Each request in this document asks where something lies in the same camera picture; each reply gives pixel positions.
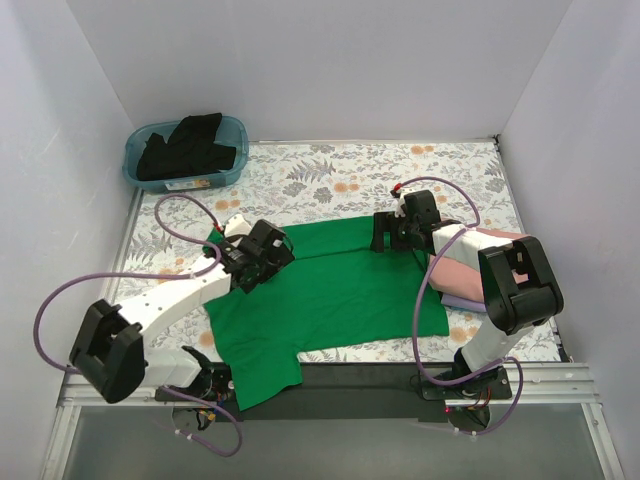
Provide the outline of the green t shirt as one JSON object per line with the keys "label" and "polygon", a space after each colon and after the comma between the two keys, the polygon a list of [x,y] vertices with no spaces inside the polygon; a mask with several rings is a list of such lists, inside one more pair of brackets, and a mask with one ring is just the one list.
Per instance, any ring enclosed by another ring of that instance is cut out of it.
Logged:
{"label": "green t shirt", "polygon": [[409,252],[370,250],[373,221],[292,225],[294,261],[252,292],[205,304],[242,410],[303,381],[301,352],[407,338],[424,273]]}

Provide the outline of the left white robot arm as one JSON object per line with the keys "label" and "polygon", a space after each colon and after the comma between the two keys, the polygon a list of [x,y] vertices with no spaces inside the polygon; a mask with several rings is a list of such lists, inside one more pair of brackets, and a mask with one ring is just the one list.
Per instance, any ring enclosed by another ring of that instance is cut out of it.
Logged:
{"label": "left white robot arm", "polygon": [[178,280],[112,305],[92,304],[71,349],[70,363],[109,404],[140,387],[173,387],[205,397],[213,364],[193,347],[154,346],[155,339],[187,314],[233,291],[251,292],[294,259],[286,233],[266,220],[232,217]]}

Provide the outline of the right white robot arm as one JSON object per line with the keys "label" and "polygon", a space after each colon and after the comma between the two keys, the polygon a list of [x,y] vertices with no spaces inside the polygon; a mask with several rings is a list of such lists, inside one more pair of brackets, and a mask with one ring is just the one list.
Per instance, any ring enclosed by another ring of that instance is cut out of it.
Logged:
{"label": "right white robot arm", "polygon": [[497,369],[519,340],[564,308],[564,297],[541,242],[533,236],[510,239],[483,233],[455,220],[445,220],[428,190],[404,193],[396,185],[394,211],[373,216],[370,249],[382,253],[421,252],[427,270],[414,307],[414,357],[423,368],[418,348],[422,298],[438,263],[453,260],[480,277],[482,300],[489,320],[454,356],[448,376],[425,379],[439,387],[474,381]]}

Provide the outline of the folded pink t shirt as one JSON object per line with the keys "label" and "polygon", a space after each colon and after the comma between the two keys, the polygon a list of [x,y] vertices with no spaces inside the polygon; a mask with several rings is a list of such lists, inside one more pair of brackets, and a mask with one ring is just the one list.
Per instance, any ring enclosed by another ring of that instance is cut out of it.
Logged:
{"label": "folded pink t shirt", "polygon": [[434,246],[439,253],[459,231],[462,235],[444,252],[430,276],[430,286],[443,294],[476,303],[484,303],[478,253],[489,247],[511,246],[524,234],[498,230],[465,230],[461,224],[444,226],[434,232]]}

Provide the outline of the folded lilac t shirt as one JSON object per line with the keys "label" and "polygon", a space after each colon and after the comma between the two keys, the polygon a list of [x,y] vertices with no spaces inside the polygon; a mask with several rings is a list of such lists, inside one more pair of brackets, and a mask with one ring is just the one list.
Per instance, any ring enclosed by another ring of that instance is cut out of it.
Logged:
{"label": "folded lilac t shirt", "polygon": [[486,312],[486,307],[483,302],[476,302],[476,301],[468,300],[466,298],[458,297],[455,295],[442,293],[441,303],[443,306],[450,307],[450,308],[471,311],[471,312],[478,312],[478,313]]}

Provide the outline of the floral table mat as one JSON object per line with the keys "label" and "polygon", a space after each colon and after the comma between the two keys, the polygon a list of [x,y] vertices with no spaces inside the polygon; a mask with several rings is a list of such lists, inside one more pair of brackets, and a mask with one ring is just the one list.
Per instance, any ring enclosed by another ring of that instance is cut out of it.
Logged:
{"label": "floral table mat", "polygon": [[279,226],[349,218],[392,207],[391,188],[427,188],[447,217],[480,218],[489,229],[521,228],[506,173],[491,142],[399,144],[259,144],[240,179],[199,190],[190,200],[135,197],[117,266],[136,273],[177,274],[198,255],[194,239],[213,220],[240,214]]}

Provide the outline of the black t shirt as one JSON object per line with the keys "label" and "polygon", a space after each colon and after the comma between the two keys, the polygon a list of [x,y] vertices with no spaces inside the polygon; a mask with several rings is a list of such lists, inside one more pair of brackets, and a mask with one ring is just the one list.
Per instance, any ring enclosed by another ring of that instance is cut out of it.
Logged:
{"label": "black t shirt", "polygon": [[188,116],[168,140],[151,134],[138,162],[137,179],[159,181],[231,169],[237,149],[215,143],[222,119],[221,113]]}

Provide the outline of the teal plastic bin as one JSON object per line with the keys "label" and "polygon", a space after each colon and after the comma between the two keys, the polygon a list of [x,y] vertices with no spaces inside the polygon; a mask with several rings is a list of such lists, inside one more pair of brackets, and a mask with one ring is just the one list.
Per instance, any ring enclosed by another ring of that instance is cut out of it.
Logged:
{"label": "teal plastic bin", "polygon": [[216,132],[215,144],[236,148],[236,157],[231,169],[220,173],[200,176],[187,176],[176,179],[142,181],[137,178],[137,166],[146,143],[153,134],[168,140],[179,125],[179,121],[169,121],[146,125],[135,130],[127,139],[124,150],[122,172],[125,180],[132,186],[153,194],[194,191],[209,188],[223,188],[237,182],[248,162],[249,139],[244,124],[235,117],[222,116]]}

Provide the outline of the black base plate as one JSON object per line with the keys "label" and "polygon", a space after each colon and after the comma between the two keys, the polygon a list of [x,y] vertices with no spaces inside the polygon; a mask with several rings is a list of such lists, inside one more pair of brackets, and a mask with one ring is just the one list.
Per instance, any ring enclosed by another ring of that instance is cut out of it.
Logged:
{"label": "black base plate", "polygon": [[193,394],[219,402],[239,421],[416,419],[445,423],[453,417],[465,429],[476,426],[483,430],[490,419],[488,403],[509,400],[517,389],[503,367],[447,387],[428,382],[409,363],[304,363],[302,373],[302,384],[242,410],[237,400],[239,386],[230,368],[218,363],[209,371],[209,383]]}

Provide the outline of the aluminium frame rail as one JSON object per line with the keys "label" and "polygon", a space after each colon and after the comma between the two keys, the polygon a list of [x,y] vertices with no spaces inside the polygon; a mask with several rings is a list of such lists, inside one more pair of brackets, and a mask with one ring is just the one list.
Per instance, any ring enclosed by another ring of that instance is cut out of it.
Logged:
{"label": "aluminium frame rail", "polygon": [[591,372],[504,368],[517,389],[481,430],[416,419],[248,420],[154,387],[109,405],[79,377],[63,387],[46,479],[620,479]]}

